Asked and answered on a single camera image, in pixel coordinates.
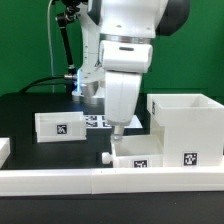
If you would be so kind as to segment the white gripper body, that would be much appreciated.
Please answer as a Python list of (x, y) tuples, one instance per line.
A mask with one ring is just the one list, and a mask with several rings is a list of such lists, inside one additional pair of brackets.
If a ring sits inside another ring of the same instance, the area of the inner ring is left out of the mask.
[(105, 72), (105, 118), (112, 126), (130, 124), (142, 81), (152, 61), (150, 44), (103, 40), (99, 60)]

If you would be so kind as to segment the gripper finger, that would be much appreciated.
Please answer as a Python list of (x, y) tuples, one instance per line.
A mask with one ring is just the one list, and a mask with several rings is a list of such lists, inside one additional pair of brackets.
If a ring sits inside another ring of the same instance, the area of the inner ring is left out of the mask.
[(114, 126), (112, 129), (111, 140), (118, 142), (123, 137), (123, 127), (122, 126)]

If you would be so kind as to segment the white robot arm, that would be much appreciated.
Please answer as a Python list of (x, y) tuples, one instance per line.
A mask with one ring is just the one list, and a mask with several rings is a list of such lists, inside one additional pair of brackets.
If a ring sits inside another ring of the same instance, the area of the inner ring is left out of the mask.
[(190, 0), (87, 0), (80, 8), (83, 39), (89, 42), (77, 71), (80, 92), (104, 98), (111, 138), (119, 141), (152, 62), (152, 40), (186, 23)]

